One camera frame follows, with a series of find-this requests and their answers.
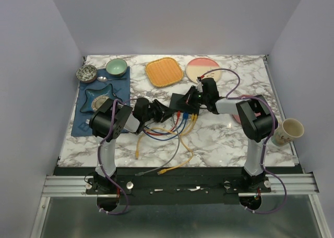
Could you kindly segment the black network switch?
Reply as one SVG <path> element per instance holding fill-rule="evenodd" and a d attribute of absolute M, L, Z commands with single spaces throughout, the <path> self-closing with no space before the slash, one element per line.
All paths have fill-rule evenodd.
<path fill-rule="evenodd" d="M 188 98 L 189 95 L 172 93 L 169 108 L 188 114 L 199 114 L 200 104 Z"/>

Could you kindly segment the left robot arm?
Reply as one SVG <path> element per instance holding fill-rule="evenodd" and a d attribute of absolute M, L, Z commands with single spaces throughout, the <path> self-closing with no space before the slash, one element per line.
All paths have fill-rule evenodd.
<path fill-rule="evenodd" d="M 100 138 L 98 145 L 98 163 L 96 166 L 98 188 L 105 194 L 115 190 L 116 181 L 113 174 L 115 165 L 115 144 L 123 130 L 139 134 L 149 121 L 162 123 L 169 119 L 176 111 L 165 106 L 158 100 L 152 102 L 146 98 L 135 100 L 132 108 L 118 99 L 107 99 L 89 120 L 89 127 L 96 138 Z"/>

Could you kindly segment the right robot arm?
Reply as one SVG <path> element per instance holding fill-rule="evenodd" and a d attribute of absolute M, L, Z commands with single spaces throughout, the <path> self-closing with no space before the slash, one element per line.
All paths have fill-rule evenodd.
<path fill-rule="evenodd" d="M 259 186 L 256 176 L 264 173 L 266 144 L 278 126 L 277 118 L 263 95 L 222 97 L 212 78 L 202 79 L 197 86 L 191 86 L 186 94 L 173 93 L 169 108 L 175 111 L 195 114 L 201 105 L 213 114 L 237 115 L 242 130 L 248 138 L 247 158 L 244 165 L 246 176 L 240 179 L 240 186 L 252 192 Z"/>

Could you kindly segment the pink dotted plate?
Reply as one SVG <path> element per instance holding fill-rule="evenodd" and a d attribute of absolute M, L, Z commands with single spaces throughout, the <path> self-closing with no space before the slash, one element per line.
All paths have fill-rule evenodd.
<path fill-rule="evenodd" d="M 240 120 L 240 117 L 238 115 L 232 114 L 232 116 L 237 123 L 241 124 L 241 120 Z"/>

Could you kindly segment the orange woven square tray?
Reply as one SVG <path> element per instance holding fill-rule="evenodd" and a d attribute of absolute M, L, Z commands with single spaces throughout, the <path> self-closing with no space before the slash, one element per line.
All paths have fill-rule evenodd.
<path fill-rule="evenodd" d="M 184 73 L 178 62 L 171 57 L 164 57 L 149 62 L 145 72 L 151 84 L 163 88 L 175 84 L 183 79 Z"/>

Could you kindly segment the blue cloth placemat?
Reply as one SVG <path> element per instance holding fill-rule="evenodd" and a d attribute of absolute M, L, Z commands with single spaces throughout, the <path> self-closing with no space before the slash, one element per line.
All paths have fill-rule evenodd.
<path fill-rule="evenodd" d="M 108 84 L 112 84 L 113 91 L 116 93 L 116 96 L 121 99 L 121 101 L 125 102 L 130 99 L 130 68 L 128 67 L 126 70 L 126 73 L 122 75 L 121 77 L 113 77 L 110 75 L 106 69 L 98 69 L 98 76 L 99 77 L 107 77 L 108 79 L 115 79 L 115 78 L 127 78 L 127 80 L 115 80 L 115 81 L 107 81 L 107 82 L 100 82 L 95 80 L 92 83 L 85 84 L 80 83 L 79 84 L 79 91 L 85 90 L 88 88 L 91 89 L 102 89 Z M 88 124 L 86 124 L 86 120 L 89 120 L 93 113 L 80 113 L 80 105 L 79 105 L 79 99 L 77 98 L 76 101 L 76 108 L 75 108 L 75 115 L 74 115 L 74 121 L 73 126 L 71 130 L 71 136 L 73 137 L 87 137 L 92 136 L 92 129 L 89 127 Z"/>

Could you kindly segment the green ceramic bowl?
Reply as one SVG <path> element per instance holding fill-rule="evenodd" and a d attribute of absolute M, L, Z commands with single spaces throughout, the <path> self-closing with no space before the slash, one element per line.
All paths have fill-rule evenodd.
<path fill-rule="evenodd" d="M 106 64 L 105 69 L 112 76 L 122 76 L 126 73 L 127 67 L 128 65 L 125 60 L 115 58 Z"/>

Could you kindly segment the small round saucer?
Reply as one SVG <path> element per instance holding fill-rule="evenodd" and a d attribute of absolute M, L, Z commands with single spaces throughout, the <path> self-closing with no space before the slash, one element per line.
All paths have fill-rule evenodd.
<path fill-rule="evenodd" d="M 98 96 L 95 99 L 93 99 L 91 103 L 92 110 L 94 112 L 97 111 L 103 105 L 103 103 L 108 99 L 109 99 L 108 96 Z"/>

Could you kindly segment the silver metal spoon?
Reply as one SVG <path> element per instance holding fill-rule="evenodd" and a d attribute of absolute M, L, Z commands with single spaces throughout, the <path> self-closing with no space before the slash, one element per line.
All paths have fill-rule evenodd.
<path fill-rule="evenodd" d="M 115 79 L 108 79 L 107 77 L 97 78 L 97 81 L 100 81 L 100 82 L 115 81 L 115 80 L 127 80 L 127 78 L 115 78 Z"/>

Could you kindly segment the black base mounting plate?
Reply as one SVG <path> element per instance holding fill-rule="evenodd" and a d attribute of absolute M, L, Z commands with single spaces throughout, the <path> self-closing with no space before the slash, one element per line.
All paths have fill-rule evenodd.
<path fill-rule="evenodd" d="M 158 175 L 152 168 L 119 167 L 111 182 L 97 173 L 86 183 L 86 193 L 122 205 L 237 205 L 240 195 L 269 193 L 264 173 L 249 176 L 243 168 L 178 168 Z"/>

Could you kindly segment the blue star-shaped dish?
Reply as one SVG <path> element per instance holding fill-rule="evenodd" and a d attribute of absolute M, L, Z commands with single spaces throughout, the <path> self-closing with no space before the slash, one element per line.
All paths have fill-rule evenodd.
<path fill-rule="evenodd" d="M 85 89 L 79 91 L 79 105 L 81 106 L 79 109 L 80 113 L 93 113 L 107 99 L 119 99 L 116 96 L 116 93 L 113 91 L 112 84 L 108 84 L 102 89 Z"/>

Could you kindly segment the cream ceramic mug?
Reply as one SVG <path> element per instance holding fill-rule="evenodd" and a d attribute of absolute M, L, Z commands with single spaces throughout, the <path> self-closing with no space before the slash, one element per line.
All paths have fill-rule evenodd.
<path fill-rule="evenodd" d="M 300 121 L 294 118 L 287 118 L 279 124 L 279 127 L 271 136 L 271 141 L 274 145 L 282 147 L 302 137 L 304 131 L 304 126 Z"/>

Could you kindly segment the patterned small bowl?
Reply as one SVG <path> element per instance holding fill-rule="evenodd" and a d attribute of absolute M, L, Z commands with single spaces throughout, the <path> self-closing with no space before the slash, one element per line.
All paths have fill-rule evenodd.
<path fill-rule="evenodd" d="M 76 71 L 76 78 L 83 83 L 94 82 L 97 78 L 97 68 L 92 65 L 84 65 Z"/>

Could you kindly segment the aluminium rail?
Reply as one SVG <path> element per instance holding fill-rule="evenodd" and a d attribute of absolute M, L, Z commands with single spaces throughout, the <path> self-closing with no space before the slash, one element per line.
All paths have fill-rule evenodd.
<path fill-rule="evenodd" d="M 312 174 L 278 174 L 287 189 L 287 195 L 314 195 L 319 193 L 316 180 Z M 268 175 L 271 183 L 271 192 L 262 195 L 284 195 L 283 186 L 279 180 L 272 175 Z M 84 176 L 47 176 L 44 181 L 42 197 L 116 197 L 114 194 L 98 193 L 94 189 L 89 193 L 90 185 L 84 181 Z M 190 187 L 189 192 L 209 193 L 209 189 L 203 186 Z M 163 189 L 154 187 L 149 190 L 149 194 L 163 192 Z"/>

